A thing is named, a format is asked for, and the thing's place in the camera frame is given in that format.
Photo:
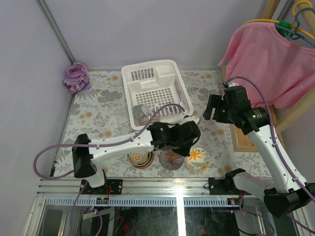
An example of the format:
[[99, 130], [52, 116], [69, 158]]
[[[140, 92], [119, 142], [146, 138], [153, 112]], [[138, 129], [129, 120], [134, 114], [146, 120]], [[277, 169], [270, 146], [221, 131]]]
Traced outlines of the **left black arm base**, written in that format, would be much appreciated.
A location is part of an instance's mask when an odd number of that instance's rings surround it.
[[81, 180], [80, 191], [83, 189], [84, 184], [87, 184], [85, 189], [81, 194], [86, 195], [121, 195], [123, 189], [123, 180], [122, 179], [108, 179], [106, 174], [104, 175], [104, 185], [96, 188], [92, 188], [89, 183], [83, 179]]

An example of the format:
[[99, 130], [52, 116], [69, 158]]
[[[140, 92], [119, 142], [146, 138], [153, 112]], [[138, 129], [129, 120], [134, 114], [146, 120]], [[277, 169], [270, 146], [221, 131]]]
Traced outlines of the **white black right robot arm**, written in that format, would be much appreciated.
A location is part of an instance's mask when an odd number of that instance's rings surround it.
[[226, 88], [224, 95], [210, 95], [203, 117], [240, 128], [259, 151], [273, 179], [270, 184], [237, 169], [224, 182], [228, 193], [243, 190], [256, 196], [275, 217], [306, 206], [315, 196], [314, 183], [307, 182], [288, 157], [269, 113], [262, 107], [251, 107], [243, 86]]

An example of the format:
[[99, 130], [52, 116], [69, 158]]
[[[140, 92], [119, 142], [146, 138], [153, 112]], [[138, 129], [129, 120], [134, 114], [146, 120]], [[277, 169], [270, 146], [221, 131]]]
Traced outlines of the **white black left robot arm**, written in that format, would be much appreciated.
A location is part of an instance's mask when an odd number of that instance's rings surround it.
[[156, 150], [171, 150], [180, 159], [188, 157], [201, 137], [200, 118], [185, 115], [178, 123], [169, 124], [154, 122], [156, 116], [154, 113], [141, 130], [113, 139], [92, 140], [87, 134], [79, 135], [72, 147], [75, 178], [85, 179], [95, 193], [102, 194], [108, 187], [102, 165], [109, 158]]

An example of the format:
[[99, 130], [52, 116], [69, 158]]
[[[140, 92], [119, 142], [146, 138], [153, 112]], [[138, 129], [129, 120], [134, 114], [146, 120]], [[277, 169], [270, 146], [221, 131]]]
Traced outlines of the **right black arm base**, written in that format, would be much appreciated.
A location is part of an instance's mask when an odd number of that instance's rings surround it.
[[244, 169], [238, 168], [226, 173], [223, 178], [209, 177], [208, 188], [205, 185], [204, 188], [209, 190], [210, 195], [238, 195], [240, 198], [244, 194], [244, 191], [236, 187], [234, 177], [240, 183], [245, 182], [245, 180], [254, 181], [254, 176], [247, 173]]

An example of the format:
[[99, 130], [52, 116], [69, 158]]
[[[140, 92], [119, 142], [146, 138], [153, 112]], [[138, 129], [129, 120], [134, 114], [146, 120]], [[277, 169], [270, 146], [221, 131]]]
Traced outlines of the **red patterned ceramic bowl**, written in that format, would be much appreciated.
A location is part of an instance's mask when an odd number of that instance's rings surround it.
[[182, 166], [184, 157], [172, 150], [166, 150], [161, 153], [159, 161], [165, 169], [174, 171]]

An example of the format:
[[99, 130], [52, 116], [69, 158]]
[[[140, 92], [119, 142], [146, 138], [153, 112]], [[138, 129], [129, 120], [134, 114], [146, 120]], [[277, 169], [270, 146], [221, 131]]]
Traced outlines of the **tan patterned ceramic bowl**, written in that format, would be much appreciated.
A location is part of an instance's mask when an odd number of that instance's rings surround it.
[[156, 116], [145, 116], [145, 117], [142, 117], [138, 120], [139, 124], [140, 125], [146, 125], [146, 124], [152, 124], [154, 122], [159, 122], [160, 120], [160, 116], [159, 115], [156, 115]]

